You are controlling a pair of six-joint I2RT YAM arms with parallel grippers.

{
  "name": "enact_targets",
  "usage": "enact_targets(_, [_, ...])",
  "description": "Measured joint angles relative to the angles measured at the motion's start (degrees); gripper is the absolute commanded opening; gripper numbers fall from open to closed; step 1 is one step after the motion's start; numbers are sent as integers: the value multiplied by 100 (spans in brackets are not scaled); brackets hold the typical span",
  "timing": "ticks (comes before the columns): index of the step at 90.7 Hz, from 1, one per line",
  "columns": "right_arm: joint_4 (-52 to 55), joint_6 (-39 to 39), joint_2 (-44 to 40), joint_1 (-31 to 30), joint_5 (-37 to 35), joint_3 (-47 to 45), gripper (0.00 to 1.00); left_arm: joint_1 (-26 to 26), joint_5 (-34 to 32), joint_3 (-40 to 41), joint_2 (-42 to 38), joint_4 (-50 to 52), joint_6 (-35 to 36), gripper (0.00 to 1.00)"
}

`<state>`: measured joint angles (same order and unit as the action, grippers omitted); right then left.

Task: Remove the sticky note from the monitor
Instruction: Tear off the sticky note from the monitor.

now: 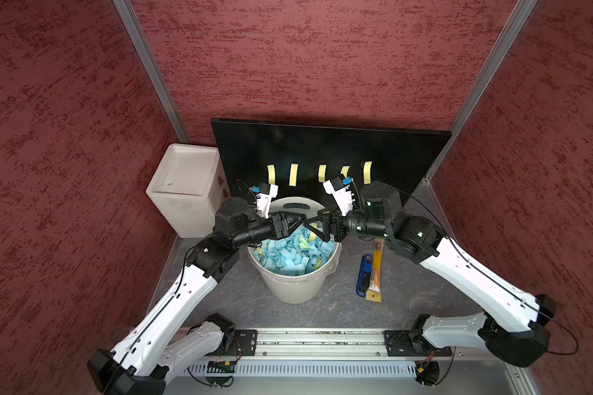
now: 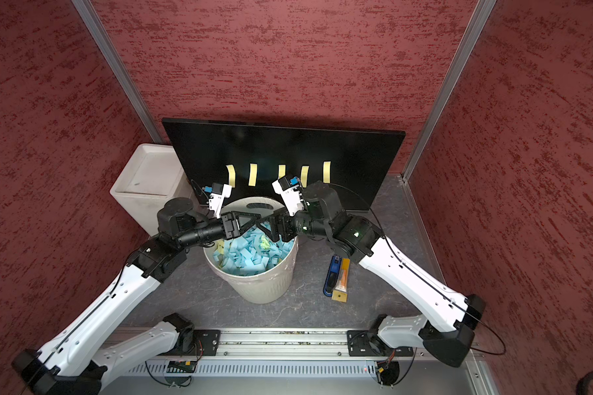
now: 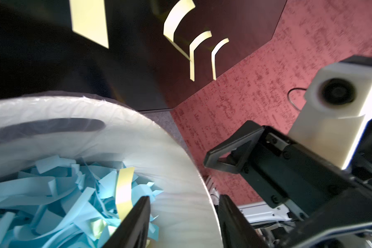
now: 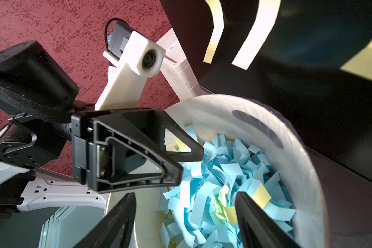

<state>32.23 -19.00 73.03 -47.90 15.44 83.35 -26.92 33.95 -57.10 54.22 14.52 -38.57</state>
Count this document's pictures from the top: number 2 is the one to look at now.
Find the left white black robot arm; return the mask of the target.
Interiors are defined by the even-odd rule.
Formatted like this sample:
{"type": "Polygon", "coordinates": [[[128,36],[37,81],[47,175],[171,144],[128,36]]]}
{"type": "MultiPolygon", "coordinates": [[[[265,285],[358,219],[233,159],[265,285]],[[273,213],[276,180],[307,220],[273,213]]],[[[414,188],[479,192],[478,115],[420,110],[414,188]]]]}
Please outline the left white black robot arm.
{"type": "Polygon", "coordinates": [[[202,355],[194,325],[170,314],[158,326],[118,352],[101,346],[130,312],[171,276],[193,247],[242,236],[259,214],[229,212],[207,218],[189,198],[169,200],[157,213],[158,233],[131,253],[120,273],[69,326],[40,349],[26,349],[13,361],[25,388],[34,394],[97,394],[120,374],[122,365],[145,362],[163,352],[202,355]]]}

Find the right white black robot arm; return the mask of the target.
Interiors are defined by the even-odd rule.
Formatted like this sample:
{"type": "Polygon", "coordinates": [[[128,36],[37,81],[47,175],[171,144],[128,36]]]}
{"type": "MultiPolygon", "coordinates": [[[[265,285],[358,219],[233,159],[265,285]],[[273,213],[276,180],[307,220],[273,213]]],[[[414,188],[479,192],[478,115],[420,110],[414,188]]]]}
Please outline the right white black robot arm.
{"type": "Polygon", "coordinates": [[[347,212],[336,185],[317,181],[304,187],[297,177],[282,177],[272,187],[283,208],[257,222],[271,240],[322,238],[335,254],[376,274],[419,310],[414,319],[380,319],[378,342],[391,349],[420,347],[445,365],[462,365],[485,310],[482,298],[438,281],[398,249],[378,222],[347,212]]]}

